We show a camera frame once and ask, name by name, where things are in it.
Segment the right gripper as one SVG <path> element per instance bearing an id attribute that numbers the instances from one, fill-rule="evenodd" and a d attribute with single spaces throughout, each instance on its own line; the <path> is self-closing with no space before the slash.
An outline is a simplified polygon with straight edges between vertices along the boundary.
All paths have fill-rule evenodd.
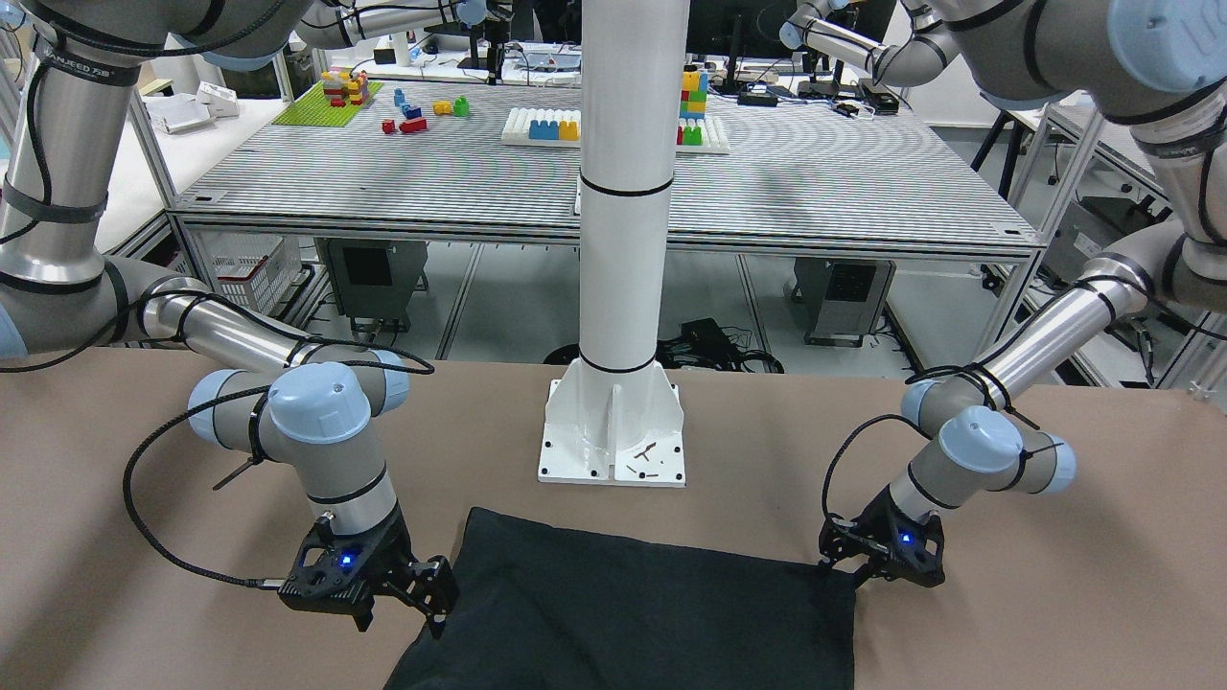
<path id="1" fill-rule="evenodd" d="M 350 616 L 360 632 L 373 622 L 377 595 L 395 597 L 444 634 L 456 604 L 456 578 L 444 556 L 416 561 L 402 514 L 389 514 L 355 537 L 335 537 L 320 518 L 302 541 L 279 598 L 293 610 Z"/>

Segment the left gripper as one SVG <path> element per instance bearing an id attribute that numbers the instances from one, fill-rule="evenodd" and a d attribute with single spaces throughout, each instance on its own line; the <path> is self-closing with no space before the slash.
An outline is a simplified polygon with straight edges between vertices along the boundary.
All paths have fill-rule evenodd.
<path id="1" fill-rule="evenodd" d="M 887 487 L 854 521 L 825 514 L 820 532 L 820 554 L 828 566 L 847 557 L 867 556 L 867 564 L 853 573 L 854 588 L 870 578 L 903 578 L 921 587 L 944 584 L 944 550 L 945 533 L 939 516 L 912 519 L 894 505 Z"/>

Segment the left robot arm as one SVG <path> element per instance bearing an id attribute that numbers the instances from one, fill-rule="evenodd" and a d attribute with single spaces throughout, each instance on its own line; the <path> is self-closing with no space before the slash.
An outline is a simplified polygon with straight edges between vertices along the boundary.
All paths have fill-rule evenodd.
<path id="1" fill-rule="evenodd" d="M 856 580 L 945 578 L 939 521 L 978 491 L 1055 494 L 1072 451 L 1007 417 L 1012 399 L 1118 318 L 1169 298 L 1225 311 L 1225 4 L 925 1 L 925 27 L 1011 106 L 1086 90 L 1130 126 L 1177 216 L 1118 241 L 1072 287 L 968 365 L 924 373 L 899 420 L 928 438 L 863 514 L 825 514 L 825 566 Z M 548 389 L 544 483 L 679 487 L 683 408 L 656 363 L 681 91 L 683 1 L 582 14 L 579 357 Z"/>

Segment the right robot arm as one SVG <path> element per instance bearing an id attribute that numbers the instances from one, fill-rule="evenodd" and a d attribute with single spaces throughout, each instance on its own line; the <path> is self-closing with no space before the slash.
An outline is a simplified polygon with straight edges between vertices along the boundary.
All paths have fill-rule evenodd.
<path id="1" fill-rule="evenodd" d="M 402 405 L 423 359 L 285 327 L 166 266 L 107 258 L 94 233 L 140 68 L 166 55 L 266 64 L 307 18 L 344 18 L 334 1 L 23 1 L 34 58 L 2 185 L 4 373 L 94 345 L 183 346 L 226 368 L 202 379 L 191 428 L 248 467 L 293 467 L 313 525 L 282 578 L 240 578 L 172 554 L 141 519 L 128 460 L 128 516 L 163 559 L 225 584 L 276 591 L 294 610 L 372 622 L 377 597 L 421 611 L 440 636 L 456 603 L 443 556 L 417 559 L 371 420 Z"/>

